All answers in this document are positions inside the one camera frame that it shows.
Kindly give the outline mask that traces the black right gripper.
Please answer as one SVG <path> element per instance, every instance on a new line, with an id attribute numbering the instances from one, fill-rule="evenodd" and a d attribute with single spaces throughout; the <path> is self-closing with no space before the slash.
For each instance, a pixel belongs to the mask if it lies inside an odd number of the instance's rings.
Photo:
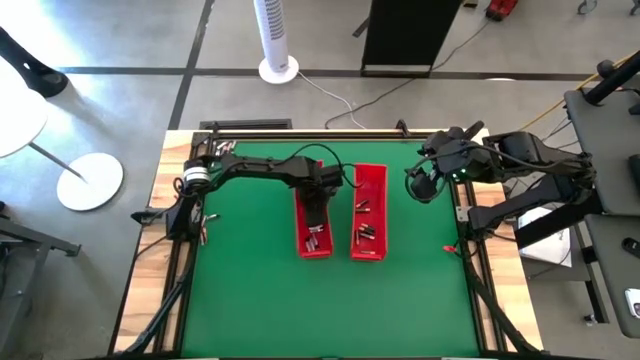
<path id="1" fill-rule="evenodd" d="M 431 134 L 418 151 L 423 158 L 409 169 L 409 195 L 417 201 L 432 201 L 438 197 L 446 183 L 445 173 L 438 160 L 460 152 L 459 145 L 468 140 L 460 127 Z"/>

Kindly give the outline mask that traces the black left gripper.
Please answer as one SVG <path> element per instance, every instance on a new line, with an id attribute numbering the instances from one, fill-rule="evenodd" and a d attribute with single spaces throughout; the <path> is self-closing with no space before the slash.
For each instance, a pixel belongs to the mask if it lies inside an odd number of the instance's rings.
<path id="1" fill-rule="evenodd" d="M 339 165 L 317 167 L 310 180 L 298 188 L 304 220 L 308 228 L 324 226 L 328 220 L 329 200 L 343 185 L 343 170 Z"/>

